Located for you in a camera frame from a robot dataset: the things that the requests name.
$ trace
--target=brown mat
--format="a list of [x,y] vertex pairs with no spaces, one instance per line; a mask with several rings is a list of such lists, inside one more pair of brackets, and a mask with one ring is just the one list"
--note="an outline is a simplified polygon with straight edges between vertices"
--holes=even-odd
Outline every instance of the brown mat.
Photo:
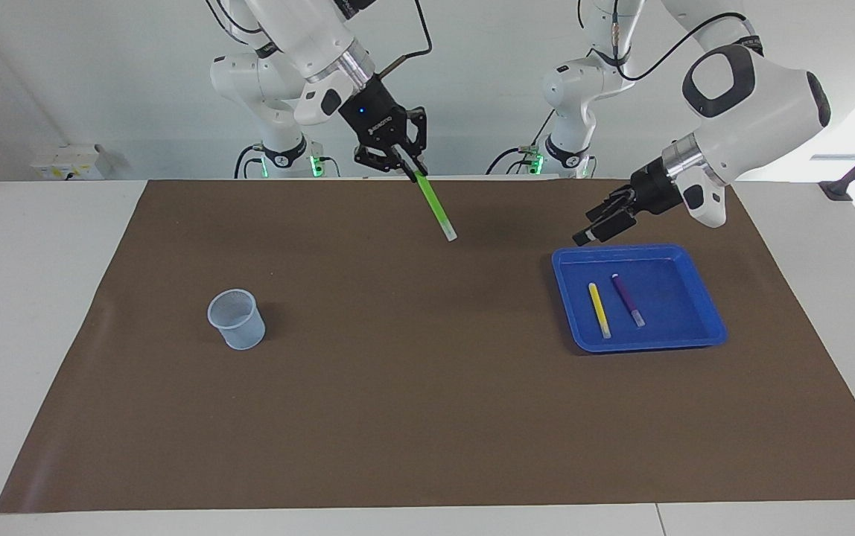
[[[550,254],[608,181],[152,182],[0,512],[855,499],[855,401],[740,201],[678,242],[730,340],[588,356]],[[217,293],[260,299],[229,350]]]

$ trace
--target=green light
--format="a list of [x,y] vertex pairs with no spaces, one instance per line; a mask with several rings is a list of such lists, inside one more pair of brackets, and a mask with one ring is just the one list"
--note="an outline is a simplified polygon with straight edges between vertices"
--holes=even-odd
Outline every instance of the green light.
[[311,170],[315,174],[315,177],[325,174],[325,165],[323,165],[322,160],[319,160],[318,156],[311,157]]
[[530,164],[530,174],[540,174],[541,170],[544,169],[544,157],[543,155],[537,155],[536,159],[533,159],[533,163]]

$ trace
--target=purple marker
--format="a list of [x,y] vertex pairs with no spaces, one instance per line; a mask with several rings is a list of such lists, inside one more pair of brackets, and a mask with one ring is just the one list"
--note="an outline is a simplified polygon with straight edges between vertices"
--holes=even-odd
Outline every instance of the purple marker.
[[612,275],[612,284],[616,287],[616,292],[619,293],[619,296],[623,300],[626,308],[629,309],[629,313],[632,315],[632,319],[636,321],[636,325],[638,327],[643,327],[646,325],[646,320],[643,319],[643,316],[639,314],[639,308],[636,307],[636,303],[632,301],[632,296],[629,295],[629,291],[626,290],[626,285],[619,279],[619,274]]

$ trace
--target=green marker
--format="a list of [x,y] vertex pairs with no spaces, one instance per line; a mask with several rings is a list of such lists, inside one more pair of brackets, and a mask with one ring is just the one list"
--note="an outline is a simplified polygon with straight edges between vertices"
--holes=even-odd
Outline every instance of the green marker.
[[448,218],[448,213],[445,213],[444,207],[441,206],[441,201],[438,201],[437,194],[430,186],[428,178],[421,172],[414,172],[414,176],[418,179],[418,186],[421,187],[421,192],[425,195],[431,211],[434,211],[434,217],[437,218],[437,223],[441,224],[441,229],[444,230],[444,236],[448,237],[448,242],[457,240],[457,232],[454,231],[454,225],[451,225],[451,220]]

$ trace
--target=blue tray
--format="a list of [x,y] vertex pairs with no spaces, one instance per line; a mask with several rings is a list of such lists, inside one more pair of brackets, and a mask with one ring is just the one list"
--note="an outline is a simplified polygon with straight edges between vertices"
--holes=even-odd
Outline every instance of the blue tray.
[[[723,344],[728,332],[686,250],[676,245],[585,247],[553,254],[553,271],[573,339],[595,353],[701,348]],[[633,322],[612,284],[619,274],[646,320]],[[612,339],[603,339],[590,299],[597,284]]]

